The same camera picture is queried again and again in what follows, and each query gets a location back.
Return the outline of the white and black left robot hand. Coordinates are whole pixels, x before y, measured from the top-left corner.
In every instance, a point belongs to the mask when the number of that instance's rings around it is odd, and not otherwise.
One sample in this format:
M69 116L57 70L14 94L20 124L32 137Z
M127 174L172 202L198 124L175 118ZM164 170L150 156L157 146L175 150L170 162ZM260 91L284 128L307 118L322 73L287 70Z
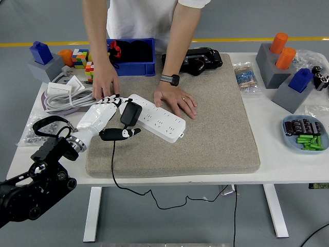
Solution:
M116 129L106 128L107 123L115 115L117 109L126 102L131 102L130 98L119 96L105 97L93 104L77 125L77 132L70 138L87 149L90 141L95 136L100 136L103 141L126 140L141 132L140 128Z

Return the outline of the person's left hand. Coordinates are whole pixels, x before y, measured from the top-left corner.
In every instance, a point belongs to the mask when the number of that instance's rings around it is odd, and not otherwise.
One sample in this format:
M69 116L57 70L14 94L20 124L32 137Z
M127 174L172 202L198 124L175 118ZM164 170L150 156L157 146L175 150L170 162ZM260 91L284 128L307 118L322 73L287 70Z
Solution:
M154 92L155 106L160 107L162 101L169 104L176 116L182 117L180 110L183 110L191 119L196 118L197 103L195 99L180 87L172 86L168 82L160 81Z

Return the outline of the person's right hand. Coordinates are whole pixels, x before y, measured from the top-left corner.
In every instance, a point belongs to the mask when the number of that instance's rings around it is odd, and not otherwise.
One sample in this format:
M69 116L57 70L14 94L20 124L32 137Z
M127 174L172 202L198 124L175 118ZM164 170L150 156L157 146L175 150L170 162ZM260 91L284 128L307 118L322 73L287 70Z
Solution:
M119 78L110 61L94 63L93 97L101 100L104 97L120 94Z

